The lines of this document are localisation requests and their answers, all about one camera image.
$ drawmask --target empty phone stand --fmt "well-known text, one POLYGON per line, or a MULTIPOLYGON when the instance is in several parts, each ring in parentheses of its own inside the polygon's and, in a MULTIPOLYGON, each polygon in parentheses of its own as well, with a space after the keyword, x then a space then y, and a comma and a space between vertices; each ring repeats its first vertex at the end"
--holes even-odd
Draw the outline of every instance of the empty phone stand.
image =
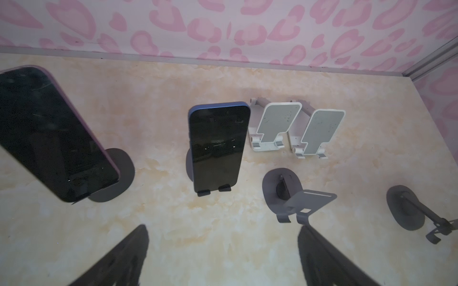
POLYGON ((129 155, 121 149, 107 149, 108 155, 119 169, 119 181, 89 196, 94 202, 103 203, 112 200, 127 190, 135 177, 135 167, 129 155))
MULTIPOLYGON (((192 154, 191 154, 191 149, 188 149, 188 152, 186 153, 186 174, 188 175, 188 178, 192 181, 192 178, 194 175, 192 174, 192 154)), ((230 192, 231 188, 229 184, 223 185, 218 188, 220 192, 230 192)), ((205 195, 210 194, 210 191, 201 191, 197 193, 197 196, 203 197, 205 195)))
POLYGON ((305 155, 318 155, 320 159, 327 159, 322 144, 331 141, 345 111, 314 109, 306 101, 297 102, 302 104, 302 109, 288 131, 291 150, 299 159, 303 159, 305 155))
POLYGON ((414 192, 406 186, 391 187, 387 191, 387 203, 394 219, 403 229, 414 231, 421 228, 425 224, 425 216, 432 220, 436 228, 426 235, 432 244, 441 241, 436 234, 449 235, 458 229, 458 220, 448 221, 438 216, 420 203, 414 192))
POLYGON ((336 194, 303 190, 297 175, 286 168, 274 169, 262 180, 264 199, 278 222, 291 222, 289 215, 296 214, 297 222, 308 224, 308 217, 335 198, 336 194))
POLYGON ((265 98, 250 99, 248 134, 254 151, 273 151, 284 148, 283 136, 293 124, 302 104, 299 102, 272 103, 265 98))

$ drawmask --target smartphone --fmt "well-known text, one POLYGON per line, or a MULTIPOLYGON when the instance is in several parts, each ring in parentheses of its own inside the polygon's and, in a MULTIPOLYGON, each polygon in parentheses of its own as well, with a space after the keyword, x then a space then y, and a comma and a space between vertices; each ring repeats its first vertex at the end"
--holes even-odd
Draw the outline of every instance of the smartphone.
POLYGON ((64 202, 119 180, 105 149, 38 66, 0 72, 0 144, 64 202))
POLYGON ((250 108, 245 102, 196 105, 189 110, 194 190, 198 195, 237 183, 250 108))

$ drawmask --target gray anti-slip pad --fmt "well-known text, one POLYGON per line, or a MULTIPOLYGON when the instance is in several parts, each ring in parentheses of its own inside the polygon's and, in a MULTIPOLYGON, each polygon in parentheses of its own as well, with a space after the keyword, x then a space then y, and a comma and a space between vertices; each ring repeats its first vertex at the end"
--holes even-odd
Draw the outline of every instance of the gray anti-slip pad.
POLYGON ((278 222, 291 222, 289 215, 296 214, 297 222, 308 224, 308 217, 337 198, 336 194, 303 190, 297 175, 286 168, 274 169, 262 180, 264 199, 271 211, 277 215, 278 222), (283 200, 277 194, 277 186, 285 178, 290 199, 283 200))
POLYGON ((287 132, 299 109, 299 104, 269 105, 257 131, 264 134, 261 142, 274 142, 279 133, 287 132))
POLYGON ((307 143, 304 154, 316 154, 322 143, 331 141, 345 112, 340 110, 317 110, 307 126, 301 142, 307 143))

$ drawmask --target round black base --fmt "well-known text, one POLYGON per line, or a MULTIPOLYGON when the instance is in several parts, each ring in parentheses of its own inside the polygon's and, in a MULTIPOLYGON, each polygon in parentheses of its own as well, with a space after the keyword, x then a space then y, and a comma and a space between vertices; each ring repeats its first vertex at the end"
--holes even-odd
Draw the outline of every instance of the round black base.
POLYGON ((404 229, 414 231, 425 224, 425 215, 401 198, 402 194, 410 193, 416 200, 417 196, 406 186, 394 186, 387 192, 387 203, 396 222, 404 229))
POLYGON ((192 154, 191 149, 188 150, 186 153, 186 174, 188 174, 188 178, 192 181, 192 154))
POLYGON ((132 184, 135 176, 135 167, 129 155, 121 149, 107 149, 120 172, 119 181, 109 187, 93 193, 89 199, 94 202, 103 203, 112 200, 122 194, 132 184))

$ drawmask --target marble-patterned tabletop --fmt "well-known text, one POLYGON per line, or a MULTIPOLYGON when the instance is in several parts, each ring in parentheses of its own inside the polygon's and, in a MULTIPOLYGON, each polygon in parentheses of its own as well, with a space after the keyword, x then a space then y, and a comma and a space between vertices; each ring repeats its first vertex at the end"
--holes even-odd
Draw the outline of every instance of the marble-patterned tabletop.
POLYGON ((386 192, 403 184, 458 218, 458 167, 409 78, 0 54, 0 69, 50 71, 105 148, 132 158, 132 186, 106 203, 60 201, 0 148, 0 284, 68 285, 139 224, 141 285, 305 285, 297 237, 262 194, 286 167, 304 189, 337 194, 311 225, 380 285, 456 285, 458 232, 433 245, 431 221, 402 229, 386 192), (198 197, 186 175, 187 112, 197 104, 303 99, 344 109, 327 160, 245 144, 238 183, 198 197))

